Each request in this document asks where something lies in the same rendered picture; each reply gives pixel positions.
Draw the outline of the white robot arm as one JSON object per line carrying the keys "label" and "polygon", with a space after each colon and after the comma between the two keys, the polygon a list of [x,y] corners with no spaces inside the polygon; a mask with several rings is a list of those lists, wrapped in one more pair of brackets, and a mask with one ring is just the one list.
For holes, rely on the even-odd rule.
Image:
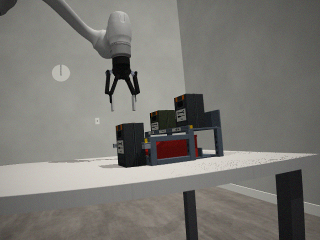
{"label": "white robot arm", "polygon": [[[18,0],[0,0],[0,16],[15,6]],[[131,58],[132,28],[128,15],[112,12],[106,30],[94,30],[87,26],[64,0],[42,0],[56,11],[74,30],[90,41],[93,48],[105,59],[117,56]]]}

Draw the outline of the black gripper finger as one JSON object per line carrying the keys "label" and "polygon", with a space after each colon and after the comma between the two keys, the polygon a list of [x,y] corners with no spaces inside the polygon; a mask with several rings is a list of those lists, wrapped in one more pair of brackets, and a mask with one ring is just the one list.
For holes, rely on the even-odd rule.
{"label": "black gripper finger", "polygon": [[136,95],[140,93],[140,88],[139,88],[139,83],[138,83],[138,78],[137,78],[137,71],[131,71],[131,75],[132,75],[132,79],[133,79],[133,84],[134,87],[132,85],[132,82],[130,80],[129,74],[127,72],[127,70],[124,71],[124,74],[126,76],[127,79],[125,79],[125,82],[128,85],[128,88],[132,94],[131,96],[131,100],[132,100],[132,111],[136,111]]}
{"label": "black gripper finger", "polygon": [[115,90],[115,88],[116,88],[118,79],[119,79],[119,77],[120,77],[121,70],[118,70],[117,75],[116,75],[116,77],[114,78],[114,81],[113,81],[111,90],[109,91],[109,88],[110,88],[110,77],[111,77],[111,74],[112,74],[112,73],[113,73],[112,70],[107,70],[107,71],[105,72],[105,74],[106,74],[105,94],[109,95],[109,101],[110,101],[110,103],[111,103],[111,112],[115,111],[114,94],[113,94],[113,93],[114,93],[114,90]]}

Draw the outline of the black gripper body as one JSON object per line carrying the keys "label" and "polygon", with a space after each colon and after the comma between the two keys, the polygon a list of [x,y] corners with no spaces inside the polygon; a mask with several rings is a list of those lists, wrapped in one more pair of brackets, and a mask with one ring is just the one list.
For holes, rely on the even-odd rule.
{"label": "black gripper body", "polygon": [[131,74],[130,59],[127,56],[116,56],[112,59],[112,73],[116,77],[118,71],[121,70],[119,80],[127,79],[124,71],[127,70],[128,75]]}

